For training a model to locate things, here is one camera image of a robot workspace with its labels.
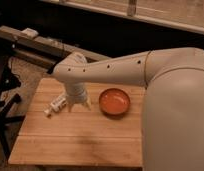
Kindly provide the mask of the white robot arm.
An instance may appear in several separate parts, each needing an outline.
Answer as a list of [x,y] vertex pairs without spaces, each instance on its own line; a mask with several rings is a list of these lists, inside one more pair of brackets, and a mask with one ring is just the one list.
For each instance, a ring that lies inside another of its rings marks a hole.
[[73,52],[52,75],[74,103],[86,95],[85,82],[144,87],[143,170],[204,171],[204,50],[150,50],[94,63]]

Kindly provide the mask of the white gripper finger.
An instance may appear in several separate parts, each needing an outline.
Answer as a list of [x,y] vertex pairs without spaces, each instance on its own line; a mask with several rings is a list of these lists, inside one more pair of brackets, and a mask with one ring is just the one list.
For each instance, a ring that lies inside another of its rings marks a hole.
[[83,106],[86,107],[88,110],[91,110],[91,102],[86,101],[83,103]]
[[72,112],[73,104],[68,103],[67,108],[69,113]]

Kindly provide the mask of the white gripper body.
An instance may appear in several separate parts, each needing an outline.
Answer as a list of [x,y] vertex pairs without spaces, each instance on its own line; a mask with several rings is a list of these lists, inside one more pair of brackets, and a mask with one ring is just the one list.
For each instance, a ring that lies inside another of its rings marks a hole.
[[87,91],[84,83],[68,83],[64,87],[67,101],[70,104],[84,103],[87,100]]

